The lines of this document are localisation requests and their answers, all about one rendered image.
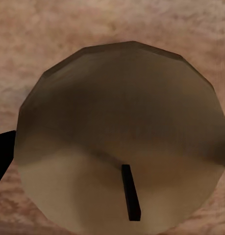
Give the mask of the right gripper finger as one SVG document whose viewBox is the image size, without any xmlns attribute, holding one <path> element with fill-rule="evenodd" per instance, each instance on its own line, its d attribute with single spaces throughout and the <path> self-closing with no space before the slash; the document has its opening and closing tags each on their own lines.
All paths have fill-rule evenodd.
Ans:
<svg viewBox="0 0 225 235">
<path fill-rule="evenodd" d="M 0 180 L 14 160 L 15 136 L 15 130 L 0 134 Z"/>
</svg>

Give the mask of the pillar candle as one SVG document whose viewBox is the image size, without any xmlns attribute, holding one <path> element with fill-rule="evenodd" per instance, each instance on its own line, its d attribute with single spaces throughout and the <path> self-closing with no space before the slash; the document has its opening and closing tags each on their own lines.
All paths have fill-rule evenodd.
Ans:
<svg viewBox="0 0 225 235">
<path fill-rule="evenodd" d="M 225 114 L 183 56 L 141 42 L 84 47 L 21 105 L 13 158 L 25 194 L 77 235 L 158 235 L 225 171 Z"/>
</svg>

